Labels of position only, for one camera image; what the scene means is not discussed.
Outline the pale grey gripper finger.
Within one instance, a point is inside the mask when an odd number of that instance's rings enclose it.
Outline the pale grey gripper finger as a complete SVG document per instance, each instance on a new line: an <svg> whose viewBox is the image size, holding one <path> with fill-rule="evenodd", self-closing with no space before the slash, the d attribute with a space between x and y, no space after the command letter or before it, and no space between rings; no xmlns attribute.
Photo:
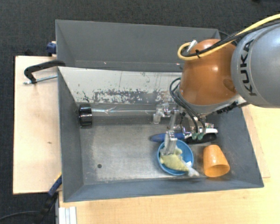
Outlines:
<svg viewBox="0 0 280 224"><path fill-rule="evenodd" d="M163 148L160 150L160 154L171 154L171 136L169 132L166 132L165 139L164 139L164 145Z"/></svg>
<svg viewBox="0 0 280 224"><path fill-rule="evenodd" d="M168 141L166 141L166 153L167 154L173 154L176 149L176 143L177 143L177 138L168 138Z"/></svg>

